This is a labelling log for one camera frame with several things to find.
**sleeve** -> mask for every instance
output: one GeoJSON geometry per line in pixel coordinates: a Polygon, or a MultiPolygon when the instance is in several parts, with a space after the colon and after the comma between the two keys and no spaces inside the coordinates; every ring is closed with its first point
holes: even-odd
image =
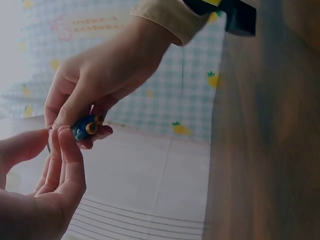
{"type": "Polygon", "coordinates": [[[183,0],[141,0],[131,15],[161,25],[177,36],[183,46],[203,28],[210,14],[196,14],[183,0]]]}

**blue toy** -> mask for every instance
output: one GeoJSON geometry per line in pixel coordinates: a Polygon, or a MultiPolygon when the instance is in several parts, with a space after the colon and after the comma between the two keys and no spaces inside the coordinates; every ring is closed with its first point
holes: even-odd
{"type": "Polygon", "coordinates": [[[101,114],[89,115],[80,119],[73,127],[72,132],[77,141],[88,139],[91,135],[94,135],[98,126],[102,125],[104,116],[101,114]]]}

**wooden surface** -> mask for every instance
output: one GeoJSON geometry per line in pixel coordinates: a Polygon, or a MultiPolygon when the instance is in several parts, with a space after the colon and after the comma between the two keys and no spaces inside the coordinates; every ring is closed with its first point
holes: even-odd
{"type": "Polygon", "coordinates": [[[284,22],[320,54],[320,0],[284,0],[284,22]]]}
{"type": "Polygon", "coordinates": [[[246,2],[257,37],[226,35],[203,239],[319,240],[320,54],[283,1],[246,2]]]}

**blue checkered cloth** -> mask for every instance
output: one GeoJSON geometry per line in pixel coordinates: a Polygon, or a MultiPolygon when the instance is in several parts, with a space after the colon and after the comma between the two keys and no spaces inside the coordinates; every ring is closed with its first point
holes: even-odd
{"type": "MultiPolygon", "coordinates": [[[[59,41],[51,28],[54,20],[78,12],[132,8],[138,2],[33,0],[34,6],[27,9],[21,3],[19,14],[24,26],[17,42],[24,43],[25,47],[25,51],[19,53],[23,77],[15,79],[15,83],[0,94],[1,114],[6,118],[43,115],[55,74],[52,60],[63,61],[106,40],[59,41]]],[[[186,47],[172,45],[155,74],[119,101],[108,112],[106,121],[195,142],[210,142],[216,88],[209,84],[208,72],[219,74],[225,22],[223,14],[214,23],[208,23],[186,47]]]]}

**white surface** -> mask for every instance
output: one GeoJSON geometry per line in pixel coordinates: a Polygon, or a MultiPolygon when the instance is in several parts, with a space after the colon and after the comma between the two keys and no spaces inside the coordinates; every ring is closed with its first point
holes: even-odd
{"type": "MultiPolygon", "coordinates": [[[[2,139],[44,126],[43,117],[0,122],[2,139]]],[[[73,235],[82,240],[200,240],[210,146],[142,135],[132,129],[113,130],[112,136],[82,152],[87,192],[66,239],[75,239],[69,238],[73,235]]],[[[34,189],[47,155],[44,149],[12,170],[21,178],[20,185],[12,184],[13,191],[34,189]]],[[[10,174],[7,181],[17,182],[10,179],[16,176],[10,174]]]]}

